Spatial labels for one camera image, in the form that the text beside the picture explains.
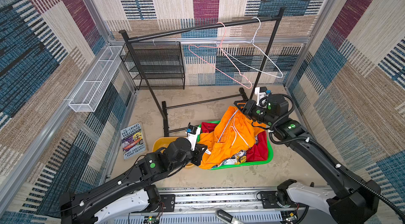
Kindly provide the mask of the white blue patterned shorts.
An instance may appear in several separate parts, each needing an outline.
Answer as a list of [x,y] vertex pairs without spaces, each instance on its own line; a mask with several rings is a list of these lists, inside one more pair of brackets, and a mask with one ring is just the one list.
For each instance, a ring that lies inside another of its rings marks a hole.
[[238,153],[234,154],[230,158],[225,159],[219,164],[220,166],[232,166],[232,165],[239,165],[245,163],[247,160],[247,153],[244,150],[239,151]]

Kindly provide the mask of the pink wire hanger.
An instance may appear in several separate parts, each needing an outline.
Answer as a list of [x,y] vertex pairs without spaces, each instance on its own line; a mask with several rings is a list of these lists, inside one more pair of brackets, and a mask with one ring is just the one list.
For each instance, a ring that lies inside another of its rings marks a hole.
[[[226,37],[226,25],[223,22],[216,22],[216,24],[219,25],[220,28],[224,29],[224,33],[221,36],[220,42],[219,44],[217,44],[216,46],[209,46],[209,45],[188,45],[188,51],[194,55],[195,57],[197,57],[198,59],[200,59],[202,62],[204,62],[205,64],[209,65],[210,67],[212,67],[215,72],[220,73],[222,76],[226,77],[227,79],[231,80],[233,83],[236,83],[237,85],[244,87],[248,90],[251,90],[253,88],[253,83],[247,78],[247,76],[245,76],[242,71],[239,69],[239,67],[235,64],[235,62],[232,60],[231,56],[227,54],[227,52],[224,50],[223,48],[223,41]],[[211,49],[211,50],[216,50],[216,54],[219,55],[220,62],[222,62],[222,64],[219,64],[219,67],[217,65],[217,59],[218,57],[215,59],[215,62],[209,62],[208,59],[204,58],[203,56],[199,55],[197,53],[197,51],[199,49]],[[229,71],[229,67],[232,66],[237,73],[237,77],[235,78],[235,75],[230,75]]]

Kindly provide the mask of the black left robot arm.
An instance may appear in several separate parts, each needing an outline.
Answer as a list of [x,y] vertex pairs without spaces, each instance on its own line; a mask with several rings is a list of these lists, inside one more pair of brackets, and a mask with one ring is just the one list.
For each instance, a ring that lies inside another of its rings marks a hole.
[[148,153],[116,178],[79,194],[60,196],[63,224],[102,224],[125,213],[153,211],[161,197],[155,183],[171,177],[187,164],[201,164],[207,146],[179,137],[167,147]]

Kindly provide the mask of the orange shorts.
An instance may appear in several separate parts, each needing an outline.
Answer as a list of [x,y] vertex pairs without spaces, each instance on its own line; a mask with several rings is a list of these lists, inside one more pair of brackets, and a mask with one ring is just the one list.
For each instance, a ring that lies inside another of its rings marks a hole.
[[266,161],[269,157],[267,134],[260,125],[230,106],[211,132],[200,135],[199,143],[207,146],[207,150],[199,167],[208,170]]

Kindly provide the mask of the blue wire hanger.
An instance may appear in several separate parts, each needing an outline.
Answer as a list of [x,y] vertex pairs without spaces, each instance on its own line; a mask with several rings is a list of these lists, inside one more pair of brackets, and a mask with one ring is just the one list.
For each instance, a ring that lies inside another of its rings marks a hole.
[[255,140],[250,122],[237,108],[229,107],[215,129],[216,142],[250,148]]

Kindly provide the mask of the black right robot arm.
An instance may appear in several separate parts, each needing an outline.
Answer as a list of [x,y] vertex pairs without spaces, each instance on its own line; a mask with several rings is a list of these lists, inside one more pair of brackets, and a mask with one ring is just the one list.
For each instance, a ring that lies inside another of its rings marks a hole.
[[295,110],[293,98],[286,94],[269,94],[259,101],[235,101],[237,109],[258,127],[268,131],[270,141],[285,145],[298,153],[333,190],[326,191],[300,185],[288,179],[277,187],[280,207],[304,204],[328,213],[338,224],[363,224],[378,210],[380,187],[364,181],[333,157],[297,120],[290,118]]

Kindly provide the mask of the red shorts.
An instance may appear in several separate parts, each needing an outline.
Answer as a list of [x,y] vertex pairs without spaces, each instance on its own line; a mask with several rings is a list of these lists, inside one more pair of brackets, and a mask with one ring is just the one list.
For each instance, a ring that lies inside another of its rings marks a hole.
[[[201,133],[211,133],[214,131],[215,127],[220,121],[214,122],[202,122],[199,126],[201,128]],[[263,131],[255,136],[256,143],[246,151],[247,160],[246,162],[259,162],[267,161],[269,157],[269,149],[267,146],[267,135]]]

